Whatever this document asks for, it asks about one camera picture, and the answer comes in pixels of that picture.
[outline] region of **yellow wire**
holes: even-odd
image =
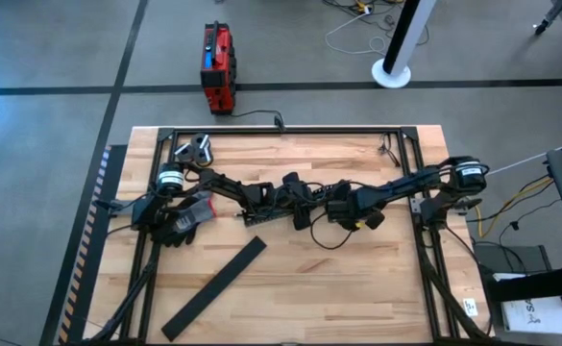
[[[479,234],[479,237],[483,237],[483,230],[481,229],[481,209],[479,208],[479,206],[475,206],[475,211],[476,211],[476,230]]]
[[[520,191],[520,192],[516,193],[513,197],[511,197],[510,200],[504,202],[504,204],[502,205],[501,211],[499,212],[498,215],[496,215],[494,220],[492,220],[492,223],[490,224],[490,227],[488,227],[488,230],[483,235],[481,235],[481,237],[485,237],[486,235],[488,235],[494,229],[494,225],[496,224],[497,220],[499,219],[499,216],[501,216],[501,213],[503,211],[505,211],[506,208],[509,207],[518,197],[521,197],[521,196],[529,193],[530,191],[532,191],[532,190],[534,190],[538,187],[541,187],[545,184],[551,183],[551,178],[547,177],[547,178],[544,178],[541,181],[537,181],[537,182],[534,182],[534,183],[535,183],[535,185],[530,185],[529,188],[525,189],[524,191]]]

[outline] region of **wooden table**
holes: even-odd
[[[440,126],[417,129],[425,164],[449,155]],[[134,199],[145,192],[157,132],[157,127],[133,129],[117,198]],[[351,179],[382,185],[403,174],[378,152],[379,135],[213,135],[211,143],[212,168],[244,184],[278,185],[290,171],[323,184]],[[396,144],[392,151],[398,156]],[[167,343],[160,328],[255,235],[267,248],[175,343],[431,341],[406,199],[385,208],[386,219],[376,230],[356,232],[335,251],[319,248],[308,230],[295,231],[290,218],[247,229],[233,217],[239,212],[235,202],[215,195],[213,204],[218,217],[200,226],[192,245],[161,251],[148,342]],[[128,216],[118,217],[110,229],[129,221]],[[448,221],[470,244],[464,219],[450,215]],[[315,233],[327,244],[346,236],[338,225],[325,221],[316,224]],[[453,295],[460,303],[476,300],[474,319],[485,330],[489,310],[476,264],[452,235],[445,231],[441,236]],[[107,239],[85,337],[99,331],[94,324],[103,325],[125,296],[136,239],[131,231]],[[137,332],[141,296],[132,334]],[[446,330],[444,310],[437,306]]]

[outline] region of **black foam bar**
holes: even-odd
[[[265,249],[266,244],[254,237],[221,271],[212,278],[161,330],[170,341],[182,333],[212,301]]]

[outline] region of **black metal frame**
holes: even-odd
[[[262,134],[278,134],[279,130],[276,127],[229,127],[229,128],[159,128],[157,144],[155,147],[155,153],[153,157],[153,164],[151,167],[151,173],[149,177],[149,183],[153,183],[158,175],[159,166],[161,164],[161,153],[163,146],[166,141],[171,141],[169,148],[168,160],[172,161],[174,159],[174,151],[177,148],[178,138],[182,135],[195,135],[197,133],[204,132],[210,135],[262,135]],[[417,133],[417,128],[415,127],[300,127],[300,126],[290,126],[287,127],[285,134],[378,134],[378,135],[394,135],[398,140],[398,148],[400,154],[400,161],[402,164],[403,174],[406,176],[410,171],[408,155],[406,151],[405,140],[408,139],[413,148],[413,153],[415,156],[415,167],[421,169],[424,167],[424,159],[422,156],[422,151],[419,143],[419,137]],[[425,197],[429,197],[428,191],[424,191]],[[468,339],[463,339],[459,337],[459,330],[455,322],[455,316],[450,309],[449,305],[443,301],[445,306],[445,313],[447,317],[447,322],[450,326],[450,337],[444,337],[441,335],[441,329],[438,322],[436,304],[434,302],[432,281],[427,270],[424,267],[424,261],[429,261],[428,255],[425,251],[420,251],[419,247],[423,246],[423,232],[425,231],[423,226],[419,223],[416,217],[411,217],[413,224],[413,231],[415,234],[415,243],[418,248],[417,255],[419,257],[419,265],[422,275],[422,285],[424,289],[426,309],[428,312],[428,322],[430,324],[430,332],[432,334],[432,339],[436,344],[447,344],[450,342],[465,342]],[[435,267],[440,277],[440,280],[445,284],[445,287],[449,289],[449,279],[447,277],[447,270],[445,266],[445,261],[443,257],[443,249],[441,247],[440,236],[437,232],[430,232],[432,237],[432,249],[435,258]],[[132,271],[130,277],[129,287],[131,287],[139,272],[141,271],[141,263],[144,255],[144,247],[146,245],[146,235],[140,234],[137,238],[137,244],[134,250],[134,261],[132,264]],[[153,253],[155,258],[159,259],[160,245],[153,245]],[[137,333],[138,340],[146,340],[148,334],[148,327],[152,309],[152,303],[155,291],[155,280],[157,276],[157,268],[155,267],[153,274],[149,282],[146,284],[146,291],[144,293],[144,302],[142,306],[142,313],[140,315],[139,330]],[[129,310],[120,330],[120,338],[129,337],[131,331],[131,324],[133,320],[133,310]]]

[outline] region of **red battery pack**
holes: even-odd
[[[230,115],[235,106],[236,63],[229,25],[206,24],[203,53],[200,74],[210,112]]]

